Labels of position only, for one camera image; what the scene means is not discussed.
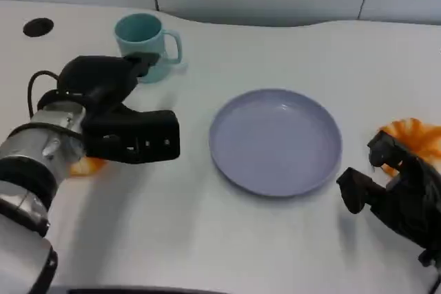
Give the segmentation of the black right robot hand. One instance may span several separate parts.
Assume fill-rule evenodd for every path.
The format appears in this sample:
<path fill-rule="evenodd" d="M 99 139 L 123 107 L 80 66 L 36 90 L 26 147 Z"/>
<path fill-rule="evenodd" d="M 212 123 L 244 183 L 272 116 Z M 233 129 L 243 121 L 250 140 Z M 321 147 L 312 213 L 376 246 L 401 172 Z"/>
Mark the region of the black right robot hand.
<path fill-rule="evenodd" d="M 384 131 L 368 143 L 373 167 L 388 165 L 395 175 L 386 186 L 347 168 L 337 179 L 345 206 L 352 214 L 365 205 L 383 224 L 423 248 L 418 259 L 440 268 L 440 174 L 421 157 Z"/>

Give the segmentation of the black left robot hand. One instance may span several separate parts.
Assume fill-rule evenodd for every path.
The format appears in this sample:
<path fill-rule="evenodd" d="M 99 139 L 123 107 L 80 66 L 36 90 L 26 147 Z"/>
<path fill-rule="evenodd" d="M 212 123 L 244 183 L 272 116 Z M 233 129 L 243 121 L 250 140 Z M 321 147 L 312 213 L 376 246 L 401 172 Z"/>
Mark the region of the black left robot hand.
<path fill-rule="evenodd" d="M 81 97 L 91 112 L 107 112 L 129 96 L 138 78 L 147 75 L 159 59 L 151 52 L 124 57 L 78 56 L 62 69 L 57 89 Z"/>

